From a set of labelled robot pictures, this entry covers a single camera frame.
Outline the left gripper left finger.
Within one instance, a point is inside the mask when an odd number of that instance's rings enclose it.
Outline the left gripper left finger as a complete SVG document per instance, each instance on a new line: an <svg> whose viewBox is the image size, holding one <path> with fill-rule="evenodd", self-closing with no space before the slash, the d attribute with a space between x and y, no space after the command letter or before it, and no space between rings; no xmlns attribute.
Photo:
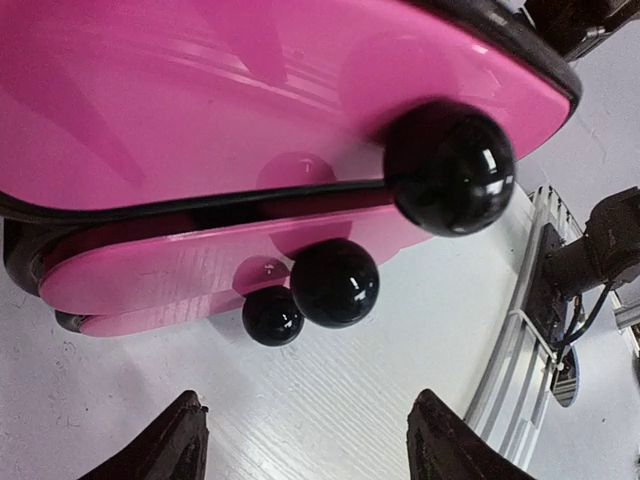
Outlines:
<svg viewBox="0 0 640 480"><path fill-rule="evenodd" d="M85 479L203 479L208 408L193 390L182 392L139 435Z"/></svg>

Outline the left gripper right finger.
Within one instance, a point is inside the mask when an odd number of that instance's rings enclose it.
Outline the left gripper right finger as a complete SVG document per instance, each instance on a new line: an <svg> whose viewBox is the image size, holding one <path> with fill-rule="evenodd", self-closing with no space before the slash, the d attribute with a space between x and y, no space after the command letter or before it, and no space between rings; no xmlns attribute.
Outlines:
<svg viewBox="0 0 640 480"><path fill-rule="evenodd" d="M531 476L487 445L432 390L419 393L407 417L412 479L511 479Z"/></svg>

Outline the pink drawer black knob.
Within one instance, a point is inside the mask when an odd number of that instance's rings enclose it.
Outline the pink drawer black knob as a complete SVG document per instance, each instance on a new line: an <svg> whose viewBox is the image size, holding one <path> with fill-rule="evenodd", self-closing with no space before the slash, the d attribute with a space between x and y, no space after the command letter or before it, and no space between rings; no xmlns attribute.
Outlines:
<svg viewBox="0 0 640 480"><path fill-rule="evenodd" d="M65 330L96 338L121 337L211 319L224 332L243 330L252 340L268 347L291 343L305 324L290 290L283 285L269 285L245 296L226 290L124 313L57 311L55 319Z"/></svg>

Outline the black pouch with pink end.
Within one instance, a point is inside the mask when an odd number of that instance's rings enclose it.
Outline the black pouch with pink end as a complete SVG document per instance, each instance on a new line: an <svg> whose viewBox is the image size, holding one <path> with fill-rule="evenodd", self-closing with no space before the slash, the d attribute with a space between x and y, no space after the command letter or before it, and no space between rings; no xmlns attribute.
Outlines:
<svg viewBox="0 0 640 480"><path fill-rule="evenodd" d="M5 1L1 214L245 222L326 201L461 236L500 209L421 221L410 187L505 192L513 176L462 171L479 123L519 160L581 96L498 1Z"/></svg>

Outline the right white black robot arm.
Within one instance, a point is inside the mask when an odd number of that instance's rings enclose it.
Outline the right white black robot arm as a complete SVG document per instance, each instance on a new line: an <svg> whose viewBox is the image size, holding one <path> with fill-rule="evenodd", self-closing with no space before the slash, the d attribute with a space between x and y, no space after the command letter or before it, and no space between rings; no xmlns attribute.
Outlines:
<svg viewBox="0 0 640 480"><path fill-rule="evenodd" d="M567 61L639 19L637 1L527 1L524 9L539 36ZM596 204L581 238L546 253L541 279L558 300L576 301L569 327L549 346L570 347L593 324L608 293L638 276L639 189L631 187Z"/></svg>

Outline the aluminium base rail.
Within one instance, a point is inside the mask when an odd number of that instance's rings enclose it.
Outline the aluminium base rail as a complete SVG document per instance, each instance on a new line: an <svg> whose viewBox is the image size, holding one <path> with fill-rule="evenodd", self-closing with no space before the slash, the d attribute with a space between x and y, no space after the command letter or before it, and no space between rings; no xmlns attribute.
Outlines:
<svg viewBox="0 0 640 480"><path fill-rule="evenodd" d="M536 269L549 248L577 239L578 223L550 185L529 197L528 242L505 320L465 422L522 470L567 470L577 455L610 479L631 477L639 453L637 342L616 292L601 302L592 329L557 360L549 328L562 330L572 310L548 292Z"/></svg>

